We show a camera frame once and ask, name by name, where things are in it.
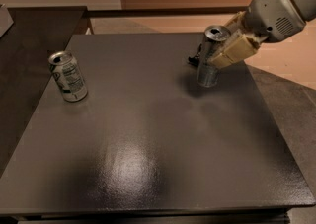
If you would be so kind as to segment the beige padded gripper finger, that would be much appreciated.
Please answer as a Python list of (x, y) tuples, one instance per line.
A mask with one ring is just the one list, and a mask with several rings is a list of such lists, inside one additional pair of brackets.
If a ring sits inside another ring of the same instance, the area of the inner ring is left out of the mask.
[(231, 34), (234, 34), (237, 31), (240, 31), (241, 33), (246, 32), (244, 25), (245, 14), (245, 11), (240, 11), (226, 22), (225, 27), (230, 31)]
[(238, 29), (208, 59), (208, 63), (222, 69), (255, 55), (267, 36), (244, 33)]

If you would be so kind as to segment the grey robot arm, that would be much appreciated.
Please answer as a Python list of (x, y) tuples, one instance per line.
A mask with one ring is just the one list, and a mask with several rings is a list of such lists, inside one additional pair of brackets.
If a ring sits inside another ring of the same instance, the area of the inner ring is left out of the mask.
[(207, 60), (222, 69), (255, 55), (263, 43), (277, 43), (301, 32), (316, 18), (316, 0), (252, 0), (226, 24), (231, 36)]

